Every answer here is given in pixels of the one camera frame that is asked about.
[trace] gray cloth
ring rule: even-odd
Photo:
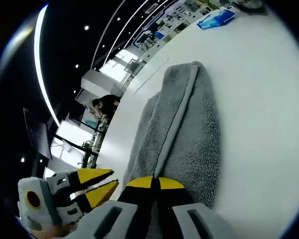
[[[123,179],[154,175],[183,184],[212,207],[220,165],[220,129],[210,78],[199,62],[169,67],[146,104]]]

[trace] white counter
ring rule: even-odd
[[[129,85],[98,166],[122,180],[144,105],[168,66],[192,61],[211,77],[221,122],[214,210],[238,238],[277,238],[299,208],[299,47],[272,15],[207,30],[194,23],[174,37]]]

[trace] person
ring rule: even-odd
[[[119,103],[121,97],[115,95],[106,95],[99,99],[94,99],[92,101],[92,107],[95,113],[101,115],[101,117],[106,117],[111,120]]]

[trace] robotic hand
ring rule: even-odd
[[[81,193],[73,200],[70,194],[86,190],[114,172],[111,169],[78,169],[57,173],[46,180],[36,177],[18,183],[17,203],[21,222],[40,238],[65,236],[86,213],[107,201],[118,180]]]

